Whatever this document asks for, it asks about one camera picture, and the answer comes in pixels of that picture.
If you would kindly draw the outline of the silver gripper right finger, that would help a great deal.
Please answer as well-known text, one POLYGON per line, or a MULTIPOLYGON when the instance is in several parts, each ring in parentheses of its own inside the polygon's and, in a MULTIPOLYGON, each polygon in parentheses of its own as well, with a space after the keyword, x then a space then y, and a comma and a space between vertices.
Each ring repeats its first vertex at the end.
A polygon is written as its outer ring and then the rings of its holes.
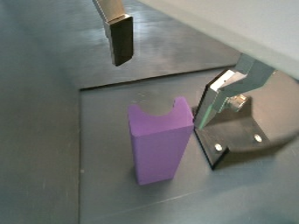
POLYGON ((262 87, 273 72, 269 65, 241 53, 234 67, 205 86, 193 117, 194 127, 202 129, 225 108, 238 111, 246 101, 242 94, 262 87))

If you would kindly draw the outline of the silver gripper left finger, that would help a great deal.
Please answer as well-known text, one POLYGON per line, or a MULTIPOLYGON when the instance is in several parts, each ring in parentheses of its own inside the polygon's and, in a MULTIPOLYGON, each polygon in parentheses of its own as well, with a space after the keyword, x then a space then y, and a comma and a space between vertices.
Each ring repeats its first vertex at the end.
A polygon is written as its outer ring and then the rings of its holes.
POLYGON ((92 0, 102 19, 112 64, 118 67, 133 56, 133 18, 126 15, 121 0, 92 0))

